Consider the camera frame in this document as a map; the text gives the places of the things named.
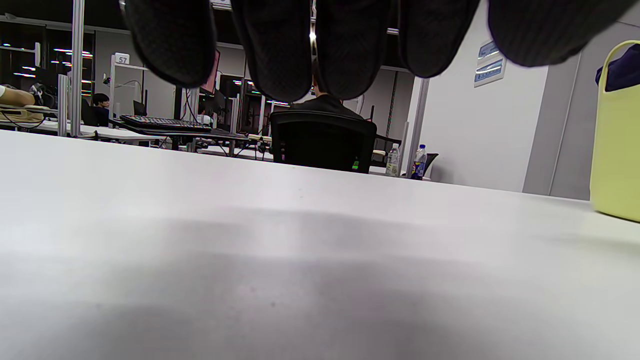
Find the foot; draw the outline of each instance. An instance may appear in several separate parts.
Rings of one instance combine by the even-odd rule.
[[[29,93],[33,95],[33,98],[35,99],[34,105],[46,106],[50,109],[55,109],[57,107],[57,95],[51,94],[46,86],[40,83],[35,83],[31,85],[31,88],[29,88]]]

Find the blue cloth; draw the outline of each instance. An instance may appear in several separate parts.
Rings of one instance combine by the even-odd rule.
[[[602,68],[596,72],[596,84],[600,82]],[[640,85],[640,45],[627,49],[619,59],[609,63],[606,91],[616,91]]]

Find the handle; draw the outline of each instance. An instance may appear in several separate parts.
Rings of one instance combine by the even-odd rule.
[[[605,89],[606,89],[606,85],[607,85],[607,78],[609,75],[609,63],[611,62],[611,58],[623,47],[627,46],[627,45],[635,45],[635,44],[639,44],[640,45],[640,40],[627,40],[625,42],[622,42],[620,44],[618,44],[616,47],[614,47],[611,52],[609,53],[609,55],[607,55],[607,59],[604,61],[604,66],[602,67],[602,73],[600,74],[600,81],[598,82],[598,91],[601,93],[605,93]]]

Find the black jacket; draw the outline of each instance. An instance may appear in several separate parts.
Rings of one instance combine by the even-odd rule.
[[[340,100],[331,95],[320,95],[315,99],[307,100],[299,104],[293,104],[291,108],[297,110],[325,111],[328,113],[345,115],[359,120],[364,120],[363,117],[347,109],[344,105],[342,105]]]
[[[98,120],[98,126],[109,126],[109,109],[101,108],[99,106],[92,107],[95,119]]]

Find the black hair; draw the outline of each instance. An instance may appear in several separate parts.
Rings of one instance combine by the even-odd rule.
[[[311,63],[311,68],[314,71],[314,79],[315,79],[314,82],[317,85],[314,91],[317,90],[319,92],[326,92],[324,90],[324,87],[321,85],[322,81],[320,81],[320,66],[318,65],[318,58],[315,58],[314,61]]]
[[[92,101],[93,101],[93,105],[97,106],[101,102],[109,101],[109,97],[106,94],[99,92],[93,95]]]

